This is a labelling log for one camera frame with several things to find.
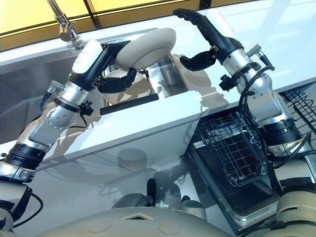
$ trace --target stainless steel sink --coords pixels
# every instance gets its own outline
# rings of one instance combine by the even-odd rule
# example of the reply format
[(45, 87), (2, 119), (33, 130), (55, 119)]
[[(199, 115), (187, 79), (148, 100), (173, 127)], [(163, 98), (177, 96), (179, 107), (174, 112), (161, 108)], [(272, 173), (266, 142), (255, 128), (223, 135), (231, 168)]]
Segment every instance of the stainless steel sink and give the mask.
[[(154, 29), (98, 39), (101, 43), (133, 40)], [(34, 117), (40, 114), (40, 100), (51, 80), (62, 84), (67, 81), (79, 50), (61, 47), (25, 57), (8, 60), (0, 71), (0, 144), (15, 140)], [(159, 99), (188, 91), (171, 54), (147, 68), (155, 93)], [(105, 106), (103, 95), (94, 90), (89, 98), (95, 112)]]

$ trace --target chrome faucet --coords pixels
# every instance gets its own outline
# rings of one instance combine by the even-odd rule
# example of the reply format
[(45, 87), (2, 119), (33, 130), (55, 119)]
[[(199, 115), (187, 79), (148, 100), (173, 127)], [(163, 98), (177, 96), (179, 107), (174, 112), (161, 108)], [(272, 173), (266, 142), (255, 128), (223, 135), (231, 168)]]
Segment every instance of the chrome faucet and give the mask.
[(78, 34), (75, 31), (75, 23), (68, 20), (66, 14), (60, 10), (55, 0), (47, 0), (47, 2), (55, 14), (56, 21), (60, 25), (59, 38), (65, 42), (78, 39)]

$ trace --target white countertop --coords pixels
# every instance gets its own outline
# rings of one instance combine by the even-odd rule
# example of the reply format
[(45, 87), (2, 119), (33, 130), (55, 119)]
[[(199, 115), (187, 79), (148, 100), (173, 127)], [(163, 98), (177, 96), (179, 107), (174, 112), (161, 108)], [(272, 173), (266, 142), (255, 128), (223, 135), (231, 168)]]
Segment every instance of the white countertop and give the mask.
[[(268, 72), (273, 89), (283, 91), (316, 80), (316, 0), (262, 0), (216, 8), (233, 28), (236, 38), (249, 50), (256, 43), (275, 66)], [(206, 16), (209, 10), (200, 11)], [(177, 42), (173, 54), (192, 57), (210, 46), (190, 22), (175, 16), (111, 27), (81, 34), (83, 40), (101, 39), (150, 29), (173, 28)], [(0, 53), (0, 62), (65, 46), (60, 39)], [(205, 70), (214, 93), (201, 99), (198, 91), (188, 91), (162, 100), (102, 116), (85, 132), (65, 131), (45, 159), (65, 155), (77, 157), (99, 149), (198, 119), (202, 115), (233, 106), (239, 99), (236, 89), (230, 92), (219, 87), (220, 77), (227, 74), (218, 62)], [(7, 153), (15, 141), (1, 144)]]

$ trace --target metal wire basket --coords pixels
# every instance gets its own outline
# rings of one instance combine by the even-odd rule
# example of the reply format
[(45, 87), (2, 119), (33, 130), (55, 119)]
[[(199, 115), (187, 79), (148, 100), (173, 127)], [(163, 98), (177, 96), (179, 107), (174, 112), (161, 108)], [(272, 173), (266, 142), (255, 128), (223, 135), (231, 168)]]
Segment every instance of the metal wire basket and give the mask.
[(304, 87), (294, 88), (281, 93), (284, 98), (288, 110), (295, 119), (295, 124), (303, 136), (309, 131), (312, 132), (311, 144), (316, 147), (316, 106), (314, 101), (309, 99), (304, 89), (307, 89), (310, 84)]
[(267, 174), (266, 162), (250, 141), (250, 129), (239, 112), (211, 118), (198, 125), (195, 148), (207, 145), (221, 162), (232, 186), (243, 186)]

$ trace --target white plate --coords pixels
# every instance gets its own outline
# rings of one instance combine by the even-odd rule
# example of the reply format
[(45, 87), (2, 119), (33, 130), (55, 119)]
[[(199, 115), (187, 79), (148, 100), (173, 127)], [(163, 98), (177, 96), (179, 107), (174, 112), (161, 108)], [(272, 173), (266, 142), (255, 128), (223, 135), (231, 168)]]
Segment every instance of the white plate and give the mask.
[(176, 43), (176, 32), (162, 28), (142, 35), (128, 43), (117, 55), (117, 68), (128, 71), (131, 68), (140, 70), (165, 57)]
[[(126, 72), (122, 70), (115, 70), (109, 73), (106, 78), (121, 78), (126, 75)], [(135, 81), (126, 91), (120, 93), (106, 93), (103, 94), (104, 98), (111, 103), (116, 105), (125, 101), (134, 100), (144, 96), (150, 95), (150, 87), (142, 74), (137, 73)]]

